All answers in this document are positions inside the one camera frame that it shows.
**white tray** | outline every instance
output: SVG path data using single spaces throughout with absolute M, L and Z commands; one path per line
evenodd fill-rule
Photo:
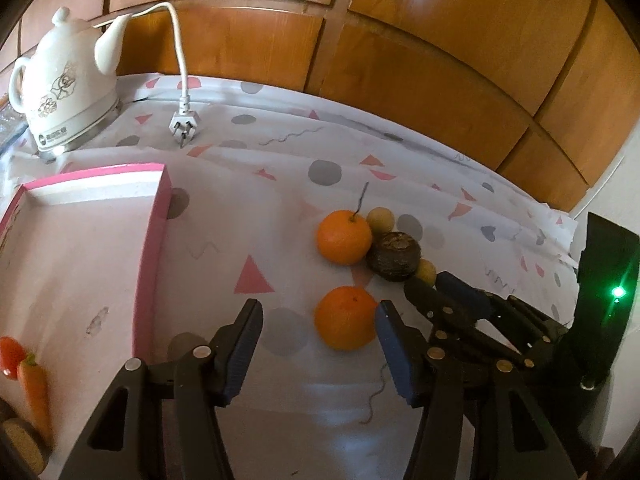
M 55 479 L 126 359 L 150 361 L 171 183 L 162 164 L 75 171 L 18 188 L 0 221 L 0 335 L 47 371 Z M 17 381 L 0 396 L 29 420 Z

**cord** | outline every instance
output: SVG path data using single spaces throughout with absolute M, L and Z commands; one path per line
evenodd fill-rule
M 145 14 L 150 13 L 152 10 L 156 10 L 159 7 L 164 7 L 169 11 L 171 15 L 171 21 L 174 26 L 174 44 L 175 44 L 175 57 L 178 59 L 178 68 L 180 69 L 180 78 L 182 79 L 182 95 L 180 97 L 180 105 L 178 108 L 178 113 L 185 114 L 189 111 L 189 86 L 187 80 L 187 63 L 184 60 L 184 51 L 182 50 L 182 36 L 180 34 L 180 22 L 178 21 L 178 13 L 175 12 L 175 7 L 172 6 L 169 2 L 160 2 L 159 4 L 155 4 L 154 6 L 149 7 L 148 9 L 142 10 L 140 12 L 136 12 L 131 15 L 132 18 L 137 18 L 139 16 L 144 16 Z M 98 23 L 94 25 L 94 28 L 100 28 L 105 25 L 109 25 L 113 23 L 115 18 L 112 20 L 107 20 L 106 22 Z

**green led light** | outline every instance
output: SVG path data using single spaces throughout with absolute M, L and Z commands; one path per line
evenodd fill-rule
M 611 295 L 614 298 L 622 298 L 625 294 L 626 294 L 626 290 L 621 286 L 617 286 L 611 291 Z

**kettle lid knob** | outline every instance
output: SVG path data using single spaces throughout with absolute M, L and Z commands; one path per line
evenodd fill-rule
M 60 7 L 53 15 L 51 23 L 53 23 L 56 27 L 63 25 L 64 23 L 66 23 L 66 19 L 69 17 L 70 13 L 71 11 L 68 9 L 68 7 Z

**fake carrot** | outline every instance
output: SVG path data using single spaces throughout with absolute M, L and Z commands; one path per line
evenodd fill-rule
M 31 410 L 31 421 L 34 428 L 40 433 L 45 443 L 51 446 L 47 374 L 44 368 L 36 363 L 34 354 L 29 353 L 18 366 L 18 380 Z

